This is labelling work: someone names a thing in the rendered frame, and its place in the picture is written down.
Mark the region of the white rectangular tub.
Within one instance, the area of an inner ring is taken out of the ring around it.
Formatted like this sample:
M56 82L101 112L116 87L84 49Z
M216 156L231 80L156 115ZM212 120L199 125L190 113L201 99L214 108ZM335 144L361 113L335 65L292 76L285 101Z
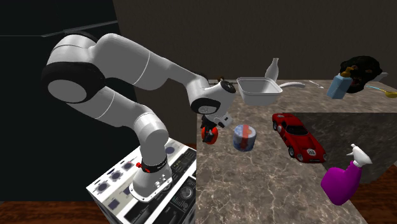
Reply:
M281 87L265 77L237 78L240 95L249 106L268 106L282 93Z

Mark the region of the white slim bottle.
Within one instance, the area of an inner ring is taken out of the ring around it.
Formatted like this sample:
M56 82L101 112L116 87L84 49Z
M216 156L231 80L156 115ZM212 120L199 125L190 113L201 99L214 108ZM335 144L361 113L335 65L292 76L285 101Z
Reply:
M273 58L272 63L266 70L265 77L270 78L273 81L277 81L279 75L278 58Z

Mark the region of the red round fruit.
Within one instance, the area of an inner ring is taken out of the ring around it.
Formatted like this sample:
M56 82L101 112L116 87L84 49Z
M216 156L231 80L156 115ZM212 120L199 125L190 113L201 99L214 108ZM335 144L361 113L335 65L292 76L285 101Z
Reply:
M214 144L218 138L218 129L216 127L209 129L203 127L201 130L202 142L206 144Z

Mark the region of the red toy sports car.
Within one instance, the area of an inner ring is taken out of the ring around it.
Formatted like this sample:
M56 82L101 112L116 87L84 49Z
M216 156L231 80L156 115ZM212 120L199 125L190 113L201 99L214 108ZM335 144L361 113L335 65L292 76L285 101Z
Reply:
M324 148L295 115L273 114L272 128L280 135L291 158L306 164L320 164L327 161Z

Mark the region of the purple spray bottle white nozzle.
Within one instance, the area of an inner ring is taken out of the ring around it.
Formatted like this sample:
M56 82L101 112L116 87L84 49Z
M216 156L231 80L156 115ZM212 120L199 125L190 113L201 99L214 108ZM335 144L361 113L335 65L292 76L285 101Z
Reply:
M361 180L363 166L371 164L370 157L357 145L351 144L354 160L347 169L331 167L321 180L321 188L336 206L346 203L356 193Z

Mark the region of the white ladle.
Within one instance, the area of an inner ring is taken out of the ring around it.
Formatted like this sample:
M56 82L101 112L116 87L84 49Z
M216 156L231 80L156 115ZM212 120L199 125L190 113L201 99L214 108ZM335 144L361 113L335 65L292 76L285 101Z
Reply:
M291 81L282 83L279 85L280 88L288 88L288 87L298 87L298 88L305 88L305 84L302 82Z

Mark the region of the blue white cylinder red stripe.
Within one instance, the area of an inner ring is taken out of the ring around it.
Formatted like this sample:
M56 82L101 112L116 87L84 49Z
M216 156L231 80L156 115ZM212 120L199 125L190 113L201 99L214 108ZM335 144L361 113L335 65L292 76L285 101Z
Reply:
M234 128L233 146L239 151L251 151L256 140L256 131L249 125L238 125Z

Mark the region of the blue soap dispenser gold pump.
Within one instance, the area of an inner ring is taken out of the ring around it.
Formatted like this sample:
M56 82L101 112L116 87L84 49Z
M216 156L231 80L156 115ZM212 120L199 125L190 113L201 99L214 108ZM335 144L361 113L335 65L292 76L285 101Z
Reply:
M353 70L352 67L347 67L345 71L337 74L326 95L331 97L332 99L343 99L344 95L346 94L347 90L351 86L352 78L351 78L351 71Z

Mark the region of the patterned white robot stand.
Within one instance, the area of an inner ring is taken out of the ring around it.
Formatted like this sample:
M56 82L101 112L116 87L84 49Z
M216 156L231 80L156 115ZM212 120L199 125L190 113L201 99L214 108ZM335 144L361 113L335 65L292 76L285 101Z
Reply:
M150 202L138 201L129 190L141 161L139 148L87 186L110 224L195 224L197 151L169 139L165 152L172 181Z

